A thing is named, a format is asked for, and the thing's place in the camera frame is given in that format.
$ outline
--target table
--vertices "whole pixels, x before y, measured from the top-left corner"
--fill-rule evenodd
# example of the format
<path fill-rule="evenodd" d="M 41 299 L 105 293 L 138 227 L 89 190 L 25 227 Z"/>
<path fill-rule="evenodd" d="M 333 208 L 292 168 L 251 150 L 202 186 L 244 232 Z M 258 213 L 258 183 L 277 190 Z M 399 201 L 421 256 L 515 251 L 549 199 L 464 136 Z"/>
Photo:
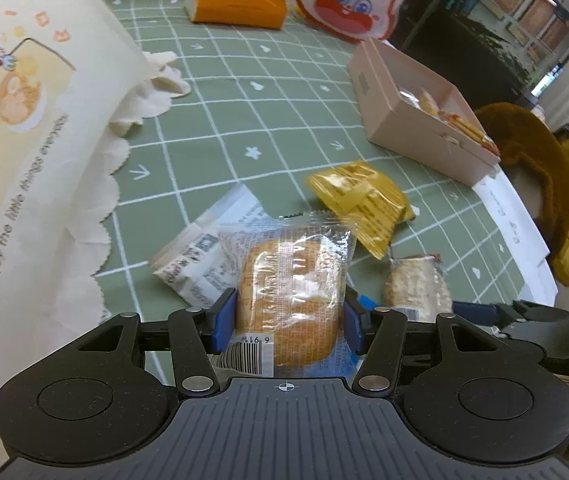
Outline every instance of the table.
<path fill-rule="evenodd" d="M 183 0 L 105 2 L 143 50 L 177 52 L 193 87 L 128 136 L 119 205 L 104 222 L 113 249 L 97 274 L 111 314 L 161 320 L 184 306 L 147 261 L 234 182 L 270 215 L 291 215 L 323 208 L 307 176 L 358 158 L 385 172 L 417 215 L 396 229 L 394 256 L 439 253 L 455 300 L 518 297 L 525 280 L 476 192 L 367 141 L 345 69 L 353 45 L 291 17 L 282 31 L 204 26 L 189 22 Z M 349 272 L 357 290 L 380 300 L 388 271 L 358 245 Z M 148 369 L 170 383 L 166 353 Z"/>

